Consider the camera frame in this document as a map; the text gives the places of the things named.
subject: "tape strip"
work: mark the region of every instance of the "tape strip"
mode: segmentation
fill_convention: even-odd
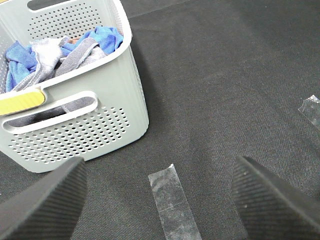
[[[148,178],[166,240],[202,240],[175,166]]]
[[[315,95],[304,100],[298,110],[320,130],[320,100]]]

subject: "laundry basket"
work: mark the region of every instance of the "laundry basket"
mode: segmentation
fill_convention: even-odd
[[[91,160],[139,139],[149,119],[130,48],[132,32],[120,1],[69,0],[39,10],[29,9],[29,1],[0,4],[0,80],[8,72],[5,51],[16,40],[26,46],[45,37],[77,37],[95,26],[108,26],[117,27],[123,43],[96,62],[28,89],[3,94],[5,86],[0,85],[3,106],[12,100],[22,106],[0,116],[0,150],[27,170],[42,173],[73,156]],[[32,104],[19,102],[23,95],[30,95]],[[43,99],[35,103],[34,96]],[[92,101],[72,112],[29,125],[11,124],[84,98]]]

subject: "ribbed rubber pad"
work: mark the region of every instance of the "ribbed rubber pad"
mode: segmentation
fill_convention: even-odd
[[[249,157],[238,157],[232,196],[251,240],[320,240],[320,203]]]
[[[85,163],[71,158],[0,205],[0,240],[69,240],[86,194]]]
[[[39,89],[18,91],[12,97],[0,99],[0,116],[34,108],[44,102],[45,95]]]

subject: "yellow brush handle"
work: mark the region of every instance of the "yellow brush handle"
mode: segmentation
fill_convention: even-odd
[[[0,116],[34,108],[43,104],[45,100],[45,95],[39,89],[18,91],[14,96],[0,99]]]

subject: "blue microfiber cloth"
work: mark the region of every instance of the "blue microfiber cloth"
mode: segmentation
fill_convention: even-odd
[[[76,44],[66,43],[62,47],[64,56],[69,55],[86,38],[93,38],[105,54],[109,55],[118,49],[124,37],[118,32],[116,27],[97,26],[93,31],[86,32]]]
[[[9,61],[9,71],[6,77],[5,91],[10,92],[25,77],[33,73],[37,67],[36,54],[31,45],[23,47],[16,41],[5,53]]]

